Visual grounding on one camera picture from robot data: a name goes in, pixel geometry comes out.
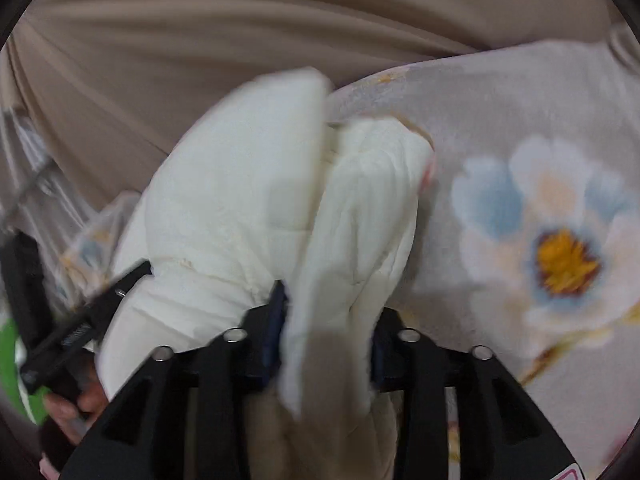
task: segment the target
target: white cloth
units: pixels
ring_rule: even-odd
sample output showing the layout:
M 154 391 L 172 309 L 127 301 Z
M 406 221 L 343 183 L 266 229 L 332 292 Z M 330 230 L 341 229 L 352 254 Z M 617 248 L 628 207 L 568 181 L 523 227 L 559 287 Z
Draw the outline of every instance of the white cloth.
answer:
M 230 94 L 181 140 L 132 220 L 144 227 L 146 248 L 138 247 L 148 251 L 154 277 L 125 298 L 98 358 L 113 397 L 154 347 L 205 345 L 284 279 L 290 314 L 278 394 L 296 437 L 284 446 L 276 405 L 256 401 L 263 406 L 247 422 L 250 450 L 262 457 L 252 457 L 256 478 L 390 474 L 394 446 L 378 449 L 380 441 L 395 443 L 388 399 L 374 407 L 385 422 L 366 422 L 369 338 L 404 269 L 433 150 L 395 118 L 328 127 L 327 94 L 313 70 L 265 76 Z M 367 429 L 354 431 L 361 423 Z M 386 436 L 372 438 L 380 428 Z M 361 450 L 345 455 L 362 466 L 351 458 L 345 465 L 345 446 Z M 341 477 L 344 470 L 351 473 Z

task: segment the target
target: painted flower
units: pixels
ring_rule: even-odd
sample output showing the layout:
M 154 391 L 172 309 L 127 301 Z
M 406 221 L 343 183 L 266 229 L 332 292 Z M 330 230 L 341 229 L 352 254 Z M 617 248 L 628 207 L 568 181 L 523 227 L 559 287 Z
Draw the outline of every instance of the painted flower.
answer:
M 564 140 L 529 137 L 508 163 L 471 158 L 453 182 L 470 308 L 495 343 L 537 357 L 599 346 L 640 300 L 640 217 L 619 174 Z

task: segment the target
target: yellow flower center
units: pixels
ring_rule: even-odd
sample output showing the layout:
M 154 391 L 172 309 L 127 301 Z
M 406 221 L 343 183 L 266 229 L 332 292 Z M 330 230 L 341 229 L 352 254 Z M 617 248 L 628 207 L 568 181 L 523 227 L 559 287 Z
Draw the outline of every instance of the yellow flower center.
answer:
M 538 244 L 536 262 L 540 284 L 556 296 L 584 293 L 601 268 L 588 245 L 569 229 L 543 235 Z

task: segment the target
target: tan cloth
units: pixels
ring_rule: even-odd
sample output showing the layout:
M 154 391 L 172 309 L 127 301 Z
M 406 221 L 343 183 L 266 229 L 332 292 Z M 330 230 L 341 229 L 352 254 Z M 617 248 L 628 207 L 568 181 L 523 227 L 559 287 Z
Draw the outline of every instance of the tan cloth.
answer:
M 0 99 L 24 104 L 103 206 L 142 190 L 191 124 L 259 73 L 311 65 L 340 86 L 433 56 L 597 40 L 616 17 L 609 0 L 34 0 L 4 50 Z

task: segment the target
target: silver bolt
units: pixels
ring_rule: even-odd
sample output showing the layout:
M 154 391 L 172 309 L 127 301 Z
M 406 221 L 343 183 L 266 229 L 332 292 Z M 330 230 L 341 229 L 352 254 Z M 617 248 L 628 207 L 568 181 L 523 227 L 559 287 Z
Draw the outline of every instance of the silver bolt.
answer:
M 174 350 L 170 346 L 159 346 L 151 352 L 151 357 L 154 361 L 168 361 L 173 356 Z
M 487 346 L 474 346 L 471 350 L 471 354 L 476 359 L 480 359 L 481 361 L 487 361 L 494 356 L 494 352 Z
M 405 328 L 398 332 L 398 337 L 405 343 L 415 343 L 420 339 L 420 332 L 413 328 Z
M 227 343 L 237 343 L 247 336 L 246 330 L 242 328 L 230 328 L 225 332 L 225 341 Z

